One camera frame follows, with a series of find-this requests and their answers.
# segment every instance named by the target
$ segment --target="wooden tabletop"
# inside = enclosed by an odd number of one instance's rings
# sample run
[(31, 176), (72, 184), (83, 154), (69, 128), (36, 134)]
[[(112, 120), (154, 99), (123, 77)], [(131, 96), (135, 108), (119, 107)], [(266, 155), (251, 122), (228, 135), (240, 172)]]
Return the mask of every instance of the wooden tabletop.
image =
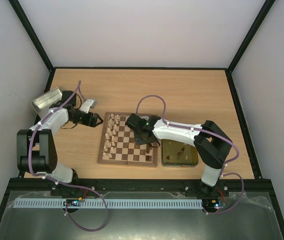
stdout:
[[(165, 118), (169, 121), (186, 124), (214, 121), (240, 150), (240, 157), (224, 172), (236, 172), (244, 179), (254, 178), (223, 70), (57, 69), (51, 89), (74, 90), (79, 80), (83, 95), (98, 101), (91, 112), (102, 118), (105, 112), (134, 113), (138, 101), (153, 94), (165, 99)], [(143, 101), (139, 111), (160, 116), (162, 110), (162, 102), (152, 97)], [(97, 164), (102, 128), (102, 125), (96, 128), (78, 125), (74, 129), (60, 129), (54, 136), (58, 161), (75, 169), (80, 178), (201, 178), (204, 170), (201, 159), (196, 167), (163, 167), (160, 157), (157, 167)], [(234, 149), (228, 158), (233, 156)]]

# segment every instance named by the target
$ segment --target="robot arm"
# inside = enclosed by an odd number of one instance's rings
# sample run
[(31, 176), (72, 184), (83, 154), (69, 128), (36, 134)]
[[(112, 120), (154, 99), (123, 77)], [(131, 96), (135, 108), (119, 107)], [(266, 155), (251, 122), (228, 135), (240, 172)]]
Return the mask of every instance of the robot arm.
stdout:
[(86, 100), (80, 109), (75, 108), (75, 99), (72, 99), (63, 108), (63, 99), (67, 99), (72, 91), (64, 91), (62, 100), (51, 106), (49, 112), (36, 125), (29, 129), (20, 130), (17, 133), (17, 166), (18, 169), (30, 172), (28, 165), (30, 138), (36, 128), (38, 128), (33, 147), (39, 146), (39, 150), (32, 150), (32, 168), (34, 173), (43, 175), (43, 178), (50, 177), (55, 182), (70, 183), (77, 177), (75, 170), (70, 169), (57, 161), (57, 152), (53, 136), (62, 125), (68, 121), (74, 124), (82, 124), (89, 127), (96, 127), (103, 123), (103, 120), (97, 113), (89, 112), (94, 108), (97, 101), (94, 99)]
[(194, 130), (208, 130), (230, 140), (214, 122), (206, 121), (205, 124), (196, 125), (177, 122), (165, 124), (158, 116), (139, 117), (132, 113), (125, 124), (134, 131), (135, 143), (138, 145), (151, 145), (158, 139), (170, 139), (196, 147), (205, 163), (201, 180), (210, 187), (215, 186), (231, 145), (217, 137)]

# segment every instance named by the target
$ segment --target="chessboard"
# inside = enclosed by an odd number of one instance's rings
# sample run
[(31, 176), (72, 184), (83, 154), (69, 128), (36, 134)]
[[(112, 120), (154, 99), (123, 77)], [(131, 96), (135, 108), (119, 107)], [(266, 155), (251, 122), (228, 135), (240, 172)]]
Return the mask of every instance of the chessboard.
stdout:
[(147, 144), (136, 145), (134, 132), (125, 126), (130, 115), (128, 112), (107, 112), (105, 114), (98, 164), (157, 166), (157, 148)]

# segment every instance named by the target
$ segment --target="white wall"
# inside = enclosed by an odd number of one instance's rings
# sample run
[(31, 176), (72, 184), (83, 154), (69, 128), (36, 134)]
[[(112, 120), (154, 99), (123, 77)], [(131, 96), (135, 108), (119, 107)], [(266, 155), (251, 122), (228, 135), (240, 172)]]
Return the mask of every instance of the white wall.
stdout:
[(233, 73), (263, 177), (284, 217), (284, 0), (273, 5)]
[(264, 0), (20, 0), (54, 66), (228, 67)]
[(16, 133), (34, 122), (31, 100), (48, 71), (8, 0), (0, 0), (0, 203), (9, 178), (16, 177)]

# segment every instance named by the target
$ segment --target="chess piece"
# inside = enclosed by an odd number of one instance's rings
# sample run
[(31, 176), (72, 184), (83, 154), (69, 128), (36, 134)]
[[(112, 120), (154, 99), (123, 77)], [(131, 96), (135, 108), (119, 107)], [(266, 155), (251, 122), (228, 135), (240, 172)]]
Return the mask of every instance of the chess piece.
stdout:
[(103, 159), (108, 159), (108, 155), (105, 152), (103, 153)]
[(108, 147), (108, 148), (110, 148), (111, 147), (111, 142), (110, 141), (108, 141), (108, 140), (106, 140), (106, 146)]
[(113, 132), (111, 131), (111, 129), (109, 127), (107, 128), (107, 134), (110, 137), (113, 135)]

